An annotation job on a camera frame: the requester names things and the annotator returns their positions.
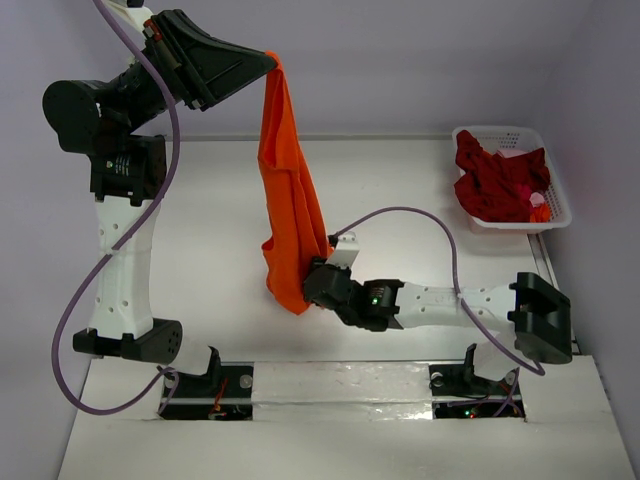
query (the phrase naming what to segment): fabric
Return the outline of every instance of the fabric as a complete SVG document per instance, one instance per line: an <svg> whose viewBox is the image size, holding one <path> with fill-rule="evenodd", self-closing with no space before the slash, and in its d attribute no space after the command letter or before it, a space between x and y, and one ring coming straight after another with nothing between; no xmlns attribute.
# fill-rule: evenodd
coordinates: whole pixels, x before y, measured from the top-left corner
<svg viewBox="0 0 640 480"><path fill-rule="evenodd" d="M528 222L531 203L529 197L521 196L517 185L526 185L529 192L549 188L551 175L544 149L505 161L499 154L484 151L466 130L456 140L456 164L466 172L454 185L462 208L485 222Z"/></svg>
<svg viewBox="0 0 640 480"><path fill-rule="evenodd" d="M551 209L546 203L534 208L529 216L529 222L531 223L546 223L549 220L551 220Z"/></svg>
<svg viewBox="0 0 640 480"><path fill-rule="evenodd" d="M531 187L529 185L516 185L516 191L520 195L520 199L529 202L529 213L533 213L533 205L531 205Z"/></svg>
<svg viewBox="0 0 640 480"><path fill-rule="evenodd" d="M309 168L298 144L287 79L278 66L267 74L258 164L264 183L272 236L262 245L267 288L284 308L301 314L302 282L311 259L328 257L329 244Z"/></svg>
<svg viewBox="0 0 640 480"><path fill-rule="evenodd" d="M533 192L531 194L531 197L529 197L529 202L531 202L531 205L533 205L534 208L545 204L544 197L541 193L538 192Z"/></svg>

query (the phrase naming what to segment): label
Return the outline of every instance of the label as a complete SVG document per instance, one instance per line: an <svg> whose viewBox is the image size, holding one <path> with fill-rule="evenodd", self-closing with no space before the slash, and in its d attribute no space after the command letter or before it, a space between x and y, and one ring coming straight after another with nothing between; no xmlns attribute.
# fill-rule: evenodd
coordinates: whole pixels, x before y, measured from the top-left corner
<svg viewBox="0 0 640 480"><path fill-rule="evenodd" d="M131 163L131 155L127 155L126 153L121 153L120 155L118 155L115 161L113 162L113 167L116 175L128 177L130 163Z"/></svg>

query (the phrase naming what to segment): laundry basket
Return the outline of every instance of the laundry basket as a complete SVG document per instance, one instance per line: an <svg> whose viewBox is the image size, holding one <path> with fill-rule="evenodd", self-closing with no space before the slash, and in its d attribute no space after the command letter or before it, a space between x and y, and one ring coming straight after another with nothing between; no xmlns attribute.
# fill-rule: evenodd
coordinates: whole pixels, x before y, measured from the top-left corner
<svg viewBox="0 0 640 480"><path fill-rule="evenodd" d="M531 152L537 148L544 148L544 143L540 135L530 128L520 127L494 127L494 126L472 126L459 127L453 131L453 145L457 150L456 137L462 130L467 130L473 135L482 148L494 154L499 148L516 148ZM479 218L469 215L469 227L474 233L526 233L535 234L552 228L566 227L571 223L571 210L567 197L558 182L558 175L553 166L553 160L545 148L545 162L551 173L551 184L544 199L551 209L551 219L546 223L497 223L485 222ZM464 170L460 170L460 176L464 175Z"/></svg>

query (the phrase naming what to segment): white wall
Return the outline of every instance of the white wall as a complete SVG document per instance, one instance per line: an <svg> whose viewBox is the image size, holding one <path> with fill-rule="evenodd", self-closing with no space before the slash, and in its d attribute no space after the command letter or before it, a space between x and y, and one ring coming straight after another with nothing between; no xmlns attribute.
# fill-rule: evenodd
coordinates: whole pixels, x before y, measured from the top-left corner
<svg viewBox="0 0 640 480"><path fill-rule="evenodd" d="M597 0L545 90L538 128L573 223L546 236L576 334L640 469L640 2Z"/></svg>
<svg viewBox="0 0 640 480"><path fill-rule="evenodd" d="M49 349L55 324L97 258L97 222L88 193L88 161L61 152L42 114L49 83L109 74L82 38L111 33L86 1L79 24L57 2L4 0L0 15L0 477L53 478L74 409L58 391ZM104 59L123 54L110 46ZM86 326L82 302L69 333ZM86 357L62 360L79 392Z"/></svg>
<svg viewBox="0 0 640 480"><path fill-rule="evenodd" d="M430 132L474 122L527 123L591 0L204 0L182 7L213 35L278 52L300 130ZM59 315L97 255L89 165L64 154L41 111L47 85L109 79L128 57L89 0L4 0L0 16L0 465L3 478L55 476L73 409L49 362ZM257 132L263 84L186 133ZM167 132L166 119L154 129ZM70 334L63 362L78 392L86 359Z"/></svg>

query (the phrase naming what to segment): red cloth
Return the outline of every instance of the red cloth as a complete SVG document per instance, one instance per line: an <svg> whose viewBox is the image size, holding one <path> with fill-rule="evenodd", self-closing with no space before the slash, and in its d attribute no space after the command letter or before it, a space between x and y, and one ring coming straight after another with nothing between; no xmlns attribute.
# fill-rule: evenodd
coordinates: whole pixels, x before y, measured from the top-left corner
<svg viewBox="0 0 640 480"><path fill-rule="evenodd" d="M454 185L462 208L485 222L529 222L531 202L522 187L533 192L549 188L544 149L505 159L485 152L466 130L456 140L456 164L466 172Z"/></svg>

